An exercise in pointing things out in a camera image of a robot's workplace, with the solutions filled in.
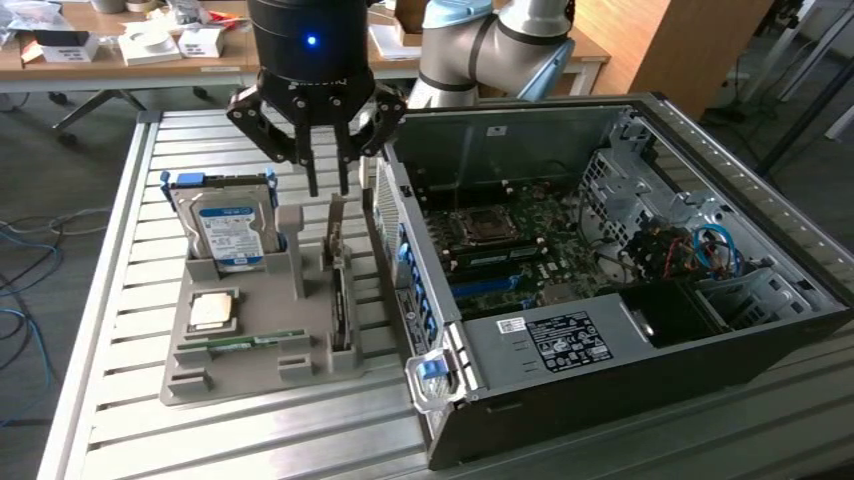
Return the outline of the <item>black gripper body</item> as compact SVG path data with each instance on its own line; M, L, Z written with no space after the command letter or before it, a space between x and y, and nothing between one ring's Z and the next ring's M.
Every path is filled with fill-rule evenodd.
M293 122L350 121L375 91L366 1L250 1L258 91Z

